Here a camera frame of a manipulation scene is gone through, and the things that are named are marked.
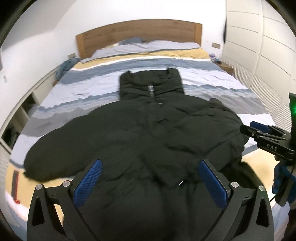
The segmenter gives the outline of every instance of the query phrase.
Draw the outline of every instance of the metal screw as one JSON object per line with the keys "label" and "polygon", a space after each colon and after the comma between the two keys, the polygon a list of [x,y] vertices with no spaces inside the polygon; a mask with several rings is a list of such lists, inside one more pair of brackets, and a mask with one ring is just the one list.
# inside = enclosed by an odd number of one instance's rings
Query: metal screw
{"label": "metal screw", "polygon": [[42,184],[38,184],[37,186],[36,186],[36,189],[37,190],[40,190],[42,188]]}
{"label": "metal screw", "polygon": [[232,182],[231,183],[231,186],[233,186],[234,188],[238,188],[239,187],[239,184],[237,182]]}
{"label": "metal screw", "polygon": [[263,187],[262,185],[259,186],[259,189],[263,192],[265,191],[265,187]]}
{"label": "metal screw", "polygon": [[70,186],[70,182],[69,181],[64,181],[63,182],[63,187],[68,187]]}

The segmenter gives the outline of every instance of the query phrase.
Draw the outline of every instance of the blue textured pad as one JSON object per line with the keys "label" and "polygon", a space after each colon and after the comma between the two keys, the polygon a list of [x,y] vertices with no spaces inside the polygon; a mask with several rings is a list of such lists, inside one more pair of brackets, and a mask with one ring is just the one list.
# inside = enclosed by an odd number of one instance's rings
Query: blue textured pad
{"label": "blue textured pad", "polygon": [[94,185],[102,172],[102,162],[97,160],[92,168],[88,171],[82,181],[79,183],[77,188],[74,190],[73,203],[76,208],[84,205],[85,201],[91,194]]}
{"label": "blue textured pad", "polygon": [[198,172],[216,206],[224,210],[228,205],[228,199],[222,184],[204,161],[200,162]]}
{"label": "blue textured pad", "polygon": [[258,123],[256,121],[252,121],[250,123],[250,127],[258,129],[258,130],[260,130],[260,131],[262,131],[263,133],[266,133],[266,134],[270,133],[270,129],[269,129],[269,127],[267,125]]}

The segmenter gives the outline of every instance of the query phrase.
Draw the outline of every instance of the jacket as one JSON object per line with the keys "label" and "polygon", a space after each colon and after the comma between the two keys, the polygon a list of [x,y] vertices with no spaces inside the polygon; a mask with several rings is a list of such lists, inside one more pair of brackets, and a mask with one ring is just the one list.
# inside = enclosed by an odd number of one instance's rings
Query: jacket
{"label": "jacket", "polygon": [[102,174],[82,216],[100,240],[201,240],[221,209],[198,175],[208,159],[245,187],[260,181],[241,153],[240,118],[216,99],[187,96],[176,69],[124,73],[120,100],[43,136],[28,152],[28,178],[76,175],[93,159]]}

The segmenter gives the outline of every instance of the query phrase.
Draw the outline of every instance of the gloved hand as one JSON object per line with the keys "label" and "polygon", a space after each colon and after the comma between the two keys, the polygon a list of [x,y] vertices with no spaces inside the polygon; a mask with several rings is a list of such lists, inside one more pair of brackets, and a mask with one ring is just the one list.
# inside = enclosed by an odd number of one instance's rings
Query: gloved hand
{"label": "gloved hand", "polygon": [[276,165],[274,168],[274,184],[272,186],[272,193],[278,193],[284,177],[291,177],[294,183],[290,190],[287,201],[290,205],[290,209],[296,209],[296,168],[294,168],[293,174],[291,175],[292,169],[293,166],[283,166],[280,163]]}

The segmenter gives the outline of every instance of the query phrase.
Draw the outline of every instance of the headboard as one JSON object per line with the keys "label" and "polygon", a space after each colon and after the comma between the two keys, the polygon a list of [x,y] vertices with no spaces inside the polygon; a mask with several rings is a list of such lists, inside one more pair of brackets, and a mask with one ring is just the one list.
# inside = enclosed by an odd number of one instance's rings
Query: headboard
{"label": "headboard", "polygon": [[80,59],[119,41],[140,37],[147,41],[196,42],[201,45],[202,24],[171,19],[141,19],[113,23],[76,36]]}

